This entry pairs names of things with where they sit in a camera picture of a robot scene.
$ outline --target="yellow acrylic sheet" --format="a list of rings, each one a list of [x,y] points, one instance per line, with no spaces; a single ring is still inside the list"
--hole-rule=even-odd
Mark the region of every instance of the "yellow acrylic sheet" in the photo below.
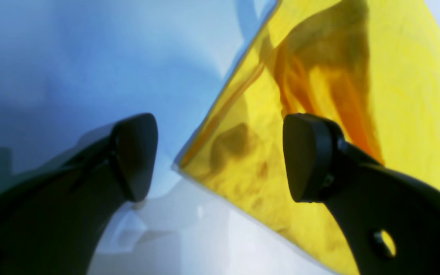
[[[280,0],[180,163],[332,270],[357,274],[325,206],[290,197],[282,127],[298,112],[335,120],[390,169],[440,189],[440,30],[424,1]]]

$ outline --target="white backdrop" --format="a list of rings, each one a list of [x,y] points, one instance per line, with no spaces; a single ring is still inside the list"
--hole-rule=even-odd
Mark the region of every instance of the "white backdrop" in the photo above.
[[[90,275],[330,274],[171,171],[274,1],[0,0],[0,192],[151,112],[150,195],[117,212]]]

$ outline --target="white surface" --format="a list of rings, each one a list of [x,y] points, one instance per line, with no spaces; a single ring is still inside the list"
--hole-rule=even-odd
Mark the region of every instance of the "white surface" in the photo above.
[[[427,3],[440,24],[440,0]],[[52,159],[107,134],[112,122],[152,112],[160,138],[150,196],[117,212],[90,275],[329,274],[171,171],[273,5],[0,0],[0,192],[24,177],[17,174],[59,164]]]

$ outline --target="yellow sheet corner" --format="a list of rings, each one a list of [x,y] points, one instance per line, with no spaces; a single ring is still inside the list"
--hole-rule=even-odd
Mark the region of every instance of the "yellow sheet corner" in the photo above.
[[[440,189],[440,30],[424,1],[280,0],[180,163],[328,268],[357,274],[324,205],[290,197],[282,127],[298,112],[335,120],[387,167]]]

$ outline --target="yellow transparent plastic sheet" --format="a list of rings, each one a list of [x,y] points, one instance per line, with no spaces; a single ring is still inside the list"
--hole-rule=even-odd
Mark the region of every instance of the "yellow transparent plastic sheet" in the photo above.
[[[283,117],[310,112],[440,189],[440,30],[422,0],[281,0],[180,168],[343,274],[358,270],[323,204],[296,204]]]

